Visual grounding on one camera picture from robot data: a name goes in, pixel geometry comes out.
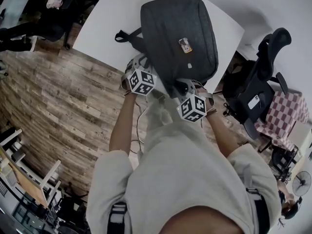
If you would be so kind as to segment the red white checkered cloth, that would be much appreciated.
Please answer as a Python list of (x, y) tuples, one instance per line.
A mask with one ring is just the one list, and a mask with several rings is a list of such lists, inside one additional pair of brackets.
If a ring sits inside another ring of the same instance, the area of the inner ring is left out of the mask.
[(292, 151), (294, 144), (288, 139), (288, 135), (297, 121), (307, 123), (309, 116), (306, 100), (301, 93), (284, 94), (277, 91), (265, 121), (258, 120), (255, 128), (270, 137), (273, 145)]

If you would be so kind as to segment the standing fan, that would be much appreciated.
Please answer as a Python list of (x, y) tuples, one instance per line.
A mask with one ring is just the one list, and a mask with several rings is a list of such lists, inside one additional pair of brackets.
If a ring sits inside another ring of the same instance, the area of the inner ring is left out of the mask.
[(297, 197), (301, 197), (309, 191), (311, 185), (311, 175), (307, 171), (301, 171), (293, 179), (292, 191)]

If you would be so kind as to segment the black mesh office chair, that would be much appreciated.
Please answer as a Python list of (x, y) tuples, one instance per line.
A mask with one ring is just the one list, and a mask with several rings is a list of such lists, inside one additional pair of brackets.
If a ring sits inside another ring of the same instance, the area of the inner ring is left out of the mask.
[[(259, 132), (255, 128), (258, 120), (265, 121), (270, 104), (275, 94), (269, 81), (280, 85), (282, 92), (287, 94), (289, 89), (283, 75), (274, 73), (274, 61), (280, 50), (290, 45), (292, 37), (285, 28), (278, 28), (266, 35), (258, 46), (257, 60), (247, 60), (241, 70), (227, 73), (224, 77), (222, 95), (225, 99), (224, 116), (234, 117), (251, 139), (257, 139)], [(260, 95), (262, 108), (258, 106), (249, 109), (248, 102)]]

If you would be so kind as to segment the person's light grey shirt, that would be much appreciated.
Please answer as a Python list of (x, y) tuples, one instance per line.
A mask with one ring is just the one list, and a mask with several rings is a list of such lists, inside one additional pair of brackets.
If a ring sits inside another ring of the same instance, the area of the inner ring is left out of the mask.
[(127, 234), (159, 234), (177, 213), (206, 206), (233, 220), (244, 234), (258, 227), (247, 190), (256, 189), (268, 207), (270, 225), (281, 213), (276, 180), (250, 144), (225, 157), (202, 128), (174, 122), (152, 130), (137, 168), (122, 150), (103, 154), (95, 164), (86, 219), (92, 234), (106, 234), (109, 213), (127, 204)]

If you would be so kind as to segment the person's left forearm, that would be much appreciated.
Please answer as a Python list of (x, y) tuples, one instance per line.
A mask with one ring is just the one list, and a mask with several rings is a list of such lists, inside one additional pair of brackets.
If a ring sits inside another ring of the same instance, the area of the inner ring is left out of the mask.
[(110, 137), (109, 151), (121, 150), (127, 155), (130, 153), (132, 140), (132, 126), (136, 94), (125, 96), (122, 108)]

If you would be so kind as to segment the white smartphone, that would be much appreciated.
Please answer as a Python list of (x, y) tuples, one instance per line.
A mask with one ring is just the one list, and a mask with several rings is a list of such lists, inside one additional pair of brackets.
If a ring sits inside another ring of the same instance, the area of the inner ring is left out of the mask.
[(248, 107), (249, 109), (253, 109), (254, 107), (258, 106), (259, 108), (262, 108), (262, 102), (260, 95), (255, 95), (249, 102)]

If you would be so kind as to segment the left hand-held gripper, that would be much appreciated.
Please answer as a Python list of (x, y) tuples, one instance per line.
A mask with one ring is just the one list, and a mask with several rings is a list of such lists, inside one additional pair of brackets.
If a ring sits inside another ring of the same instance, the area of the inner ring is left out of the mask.
[(152, 63), (145, 54), (135, 56), (121, 77), (121, 87), (127, 92), (146, 96), (156, 87), (158, 76), (153, 71)]

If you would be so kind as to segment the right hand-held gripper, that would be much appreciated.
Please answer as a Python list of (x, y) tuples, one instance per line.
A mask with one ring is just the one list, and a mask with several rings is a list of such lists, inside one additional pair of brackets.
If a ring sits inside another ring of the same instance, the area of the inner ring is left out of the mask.
[(181, 119), (188, 122), (197, 122), (206, 116), (208, 112), (206, 102), (210, 103), (210, 109), (215, 103), (213, 95), (204, 92), (202, 84), (191, 79), (177, 79), (175, 95), (178, 99), (184, 99), (176, 109)]

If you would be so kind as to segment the pink cloth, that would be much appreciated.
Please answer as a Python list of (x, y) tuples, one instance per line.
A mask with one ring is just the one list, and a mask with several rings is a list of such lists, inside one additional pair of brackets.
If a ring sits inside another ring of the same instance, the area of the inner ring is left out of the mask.
[(46, 3), (47, 9), (59, 9), (63, 5), (63, 0), (48, 0)]

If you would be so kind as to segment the wooden desk white legs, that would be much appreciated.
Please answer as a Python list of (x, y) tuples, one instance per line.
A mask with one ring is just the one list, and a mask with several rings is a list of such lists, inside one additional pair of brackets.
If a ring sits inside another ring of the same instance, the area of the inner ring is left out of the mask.
[(51, 190), (48, 196), (45, 196), (43, 188), (47, 185), (49, 179), (52, 177), (56, 169), (61, 164), (61, 161), (58, 159), (49, 170), (47, 175), (43, 179), (39, 179), (38, 182), (35, 182), (35, 178), (31, 178), (29, 175), (27, 175), (26, 172), (24, 172), (24, 170), (26, 169), (22, 169), (20, 166), (20, 162), (25, 157), (25, 155), (22, 155), (19, 160), (14, 161), (10, 157), (10, 155), (3, 149), (3, 146), (5, 144), (7, 144), (9, 141), (11, 141), (13, 138), (17, 137), (21, 133), (22, 129), (18, 129), (13, 134), (8, 136), (5, 140), (0, 142), (0, 157), (2, 158), (0, 162), (0, 171), (2, 172), (5, 167), (10, 166), (17, 178), (18, 184), (39, 204), (41, 204), (44, 208), (48, 209), (49, 204), (53, 200), (54, 194), (57, 192), (61, 184), (61, 181), (59, 180), (56, 183), (56, 186)]

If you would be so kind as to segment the person's light grey trousers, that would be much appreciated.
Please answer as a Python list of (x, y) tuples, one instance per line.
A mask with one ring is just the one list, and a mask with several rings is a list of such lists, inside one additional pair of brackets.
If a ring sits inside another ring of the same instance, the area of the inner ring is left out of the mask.
[(148, 135), (173, 135), (178, 132), (195, 134), (196, 132), (203, 132), (198, 123), (191, 123), (181, 119), (176, 109), (178, 103), (174, 99), (166, 97), (157, 91), (152, 91), (146, 99), (149, 106), (146, 113)]

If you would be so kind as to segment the person's right forearm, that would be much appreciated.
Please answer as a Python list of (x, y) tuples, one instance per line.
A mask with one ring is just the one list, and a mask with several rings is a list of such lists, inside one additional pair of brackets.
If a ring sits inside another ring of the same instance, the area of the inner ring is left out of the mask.
[(226, 127), (216, 109), (210, 109), (206, 119), (212, 128), (220, 152), (227, 158), (239, 147), (235, 137)]

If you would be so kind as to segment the dark grey backpack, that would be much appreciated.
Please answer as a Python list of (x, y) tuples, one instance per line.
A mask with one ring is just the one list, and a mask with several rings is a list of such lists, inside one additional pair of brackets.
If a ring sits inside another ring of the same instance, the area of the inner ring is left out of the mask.
[[(173, 94), (175, 81), (191, 79), (205, 84), (218, 69), (215, 34), (202, 0), (153, 0), (140, 9), (141, 27), (115, 40), (129, 42), (151, 61), (164, 88)], [(178, 41), (187, 38), (192, 51), (185, 54)]]

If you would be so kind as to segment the small photo tag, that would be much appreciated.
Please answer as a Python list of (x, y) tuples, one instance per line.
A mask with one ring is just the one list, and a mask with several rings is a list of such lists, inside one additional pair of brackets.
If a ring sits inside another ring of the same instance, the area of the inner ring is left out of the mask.
[(189, 41), (187, 38), (182, 38), (178, 41), (180, 47), (182, 48), (183, 52), (185, 54), (191, 52), (193, 49), (191, 47), (191, 45), (189, 44)]

